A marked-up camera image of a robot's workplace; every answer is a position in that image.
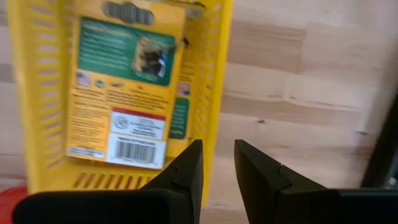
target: yellow packaging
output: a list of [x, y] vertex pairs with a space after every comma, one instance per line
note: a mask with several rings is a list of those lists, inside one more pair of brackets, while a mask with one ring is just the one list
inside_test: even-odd
[[194, 66], [201, 61], [200, 37], [197, 33], [202, 29], [201, 19], [205, 7], [189, 2], [169, 2], [182, 7], [186, 11], [185, 37], [189, 44], [183, 53], [182, 67], [177, 85], [177, 98], [170, 127], [167, 156], [177, 157], [188, 145], [192, 135], [192, 124], [195, 117], [196, 97], [198, 91], [199, 74]]
[[126, 0], [75, 8], [67, 155], [162, 169], [185, 10]]

